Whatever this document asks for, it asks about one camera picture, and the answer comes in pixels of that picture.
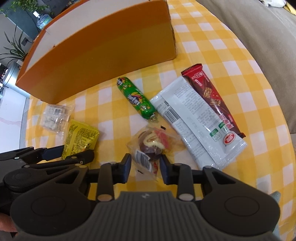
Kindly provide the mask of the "person's left hand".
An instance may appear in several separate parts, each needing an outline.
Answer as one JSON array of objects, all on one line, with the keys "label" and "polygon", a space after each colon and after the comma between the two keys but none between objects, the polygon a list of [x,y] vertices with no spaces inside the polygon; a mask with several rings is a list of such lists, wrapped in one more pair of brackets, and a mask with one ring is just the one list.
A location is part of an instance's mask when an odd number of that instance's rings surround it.
[{"label": "person's left hand", "polygon": [[0,231],[17,232],[17,229],[12,219],[8,215],[3,213],[0,214]]}]

